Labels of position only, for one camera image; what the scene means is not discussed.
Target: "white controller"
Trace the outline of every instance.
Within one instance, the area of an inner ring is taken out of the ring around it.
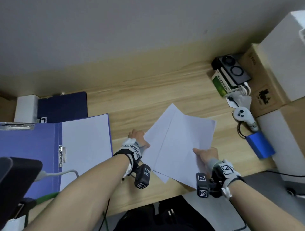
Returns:
[[[251,114],[251,112],[249,111],[248,108],[245,108],[245,107],[236,108],[233,112],[233,117],[234,117],[234,119],[236,119],[238,121],[246,122],[247,125],[249,126],[249,128],[253,132],[258,131],[257,123],[255,122],[255,119],[253,118],[253,115]]]

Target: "desk surface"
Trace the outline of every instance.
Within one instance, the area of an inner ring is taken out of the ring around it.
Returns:
[[[88,116],[109,113],[113,150],[116,151],[132,129],[146,132],[174,103],[184,114],[217,121],[212,146],[218,148],[220,159],[232,162],[243,176],[275,167],[270,158],[260,161],[247,141],[239,137],[237,122],[231,114],[233,109],[216,91],[208,77],[211,73],[213,75],[209,64],[198,63],[168,74],[87,90]],[[154,173],[149,186],[140,190],[134,186],[134,179],[127,177],[112,195],[107,215],[193,190],[173,179],[164,184]],[[29,220],[47,203],[30,213]]]

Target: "forearm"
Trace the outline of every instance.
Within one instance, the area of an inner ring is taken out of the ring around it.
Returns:
[[[231,203],[255,231],[305,230],[305,226],[241,180],[229,185]]]
[[[26,230],[92,230],[129,163],[126,155],[116,155],[90,169],[60,192]]]

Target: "dark pants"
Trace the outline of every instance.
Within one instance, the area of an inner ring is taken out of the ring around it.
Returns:
[[[114,231],[162,226],[183,225],[193,230],[215,231],[211,224],[190,206],[182,196],[160,201],[159,214],[155,215],[153,204],[126,212],[119,220]]]

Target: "hand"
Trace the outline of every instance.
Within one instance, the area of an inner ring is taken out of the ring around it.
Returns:
[[[217,148],[211,147],[208,150],[200,150],[197,148],[193,148],[193,151],[196,155],[199,155],[201,160],[204,162],[206,165],[211,158],[216,158],[218,159],[218,150]]]
[[[133,129],[132,132],[128,134],[128,138],[135,138],[136,141],[139,143],[139,145],[146,146],[146,148],[150,147],[150,144],[144,140],[144,132],[143,131],[137,131],[136,129]]]

